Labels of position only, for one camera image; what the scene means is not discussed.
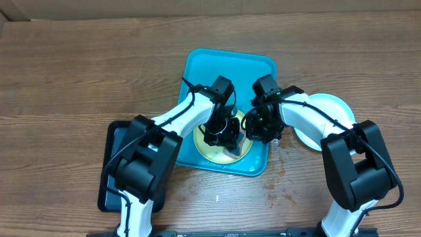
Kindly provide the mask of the yellow-rimmed plate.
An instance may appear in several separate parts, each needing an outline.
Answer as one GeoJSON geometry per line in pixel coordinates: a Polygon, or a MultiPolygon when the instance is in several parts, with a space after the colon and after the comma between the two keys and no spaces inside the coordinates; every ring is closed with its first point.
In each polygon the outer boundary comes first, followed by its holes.
{"type": "MultiPolygon", "coordinates": [[[[241,111],[237,111],[236,117],[239,119],[239,133],[242,132],[245,135],[245,131],[240,127],[240,122],[245,115],[241,111]]],[[[209,146],[203,140],[204,135],[202,134],[202,130],[205,127],[202,125],[198,126],[193,131],[193,141],[198,149],[199,153],[207,160],[218,163],[218,164],[229,164],[234,163],[242,158],[244,158],[248,152],[251,150],[253,142],[246,138],[242,147],[241,156],[240,157],[230,157],[224,154],[223,149],[225,147],[222,146],[209,146]]]]}

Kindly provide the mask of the light blue plate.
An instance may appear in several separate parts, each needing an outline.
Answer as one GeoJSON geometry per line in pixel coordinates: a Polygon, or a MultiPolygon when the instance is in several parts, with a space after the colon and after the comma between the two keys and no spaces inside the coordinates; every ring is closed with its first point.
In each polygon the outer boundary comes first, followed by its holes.
{"type": "MultiPolygon", "coordinates": [[[[309,96],[310,100],[318,104],[318,108],[335,119],[349,120],[356,123],[354,114],[351,108],[339,97],[328,93],[316,93],[309,96]]],[[[322,151],[321,147],[312,141],[307,135],[302,133],[299,129],[294,128],[296,136],[302,143],[316,151],[322,151]]]]}

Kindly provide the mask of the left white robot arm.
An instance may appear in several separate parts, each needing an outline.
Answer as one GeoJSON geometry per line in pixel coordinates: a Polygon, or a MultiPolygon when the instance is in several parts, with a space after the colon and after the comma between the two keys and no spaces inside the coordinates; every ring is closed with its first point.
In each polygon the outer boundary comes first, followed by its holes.
{"type": "Polygon", "coordinates": [[[239,120],[232,113],[236,99],[226,89],[194,86],[186,99],[167,113],[149,119],[138,115],[117,152],[103,166],[101,187],[122,201],[120,224],[111,236],[149,236],[153,204],[174,169],[184,138],[203,126],[204,142],[238,153],[239,120]]]}

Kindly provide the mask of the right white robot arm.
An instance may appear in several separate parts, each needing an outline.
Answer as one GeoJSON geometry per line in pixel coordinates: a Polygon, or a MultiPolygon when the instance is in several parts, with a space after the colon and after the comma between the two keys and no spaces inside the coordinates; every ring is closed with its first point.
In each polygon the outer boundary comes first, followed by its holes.
{"type": "Polygon", "coordinates": [[[379,127],[371,120],[356,123],[333,118],[296,86],[253,86],[253,108],[241,125],[247,138],[264,144],[279,139],[286,126],[294,127],[322,150],[326,183],[333,197],[328,214],[318,223],[314,236],[377,236],[359,228],[369,212],[388,191],[398,188],[395,203],[404,196],[379,127]]]}

